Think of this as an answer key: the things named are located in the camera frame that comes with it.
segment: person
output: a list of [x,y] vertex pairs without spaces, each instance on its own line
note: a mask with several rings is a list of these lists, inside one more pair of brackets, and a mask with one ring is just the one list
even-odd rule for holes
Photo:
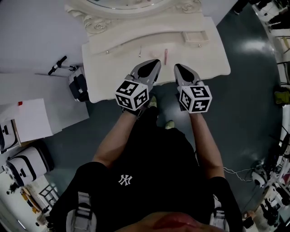
[[189,115],[196,159],[173,121],[166,128],[156,125],[158,114],[155,97],[139,119],[132,111],[121,114],[93,161],[77,170],[53,206],[50,221],[56,231],[66,231],[78,192],[90,195],[96,231],[222,232],[209,225],[217,214],[215,198],[230,231],[242,231],[241,212],[203,115]]
[[265,22],[269,30],[289,29],[290,28],[290,6],[279,12],[278,15]]
[[233,9],[235,14],[239,15],[248,3],[250,3],[252,5],[257,4],[256,5],[257,9],[261,10],[269,2],[271,2],[271,0],[238,0],[232,9]]

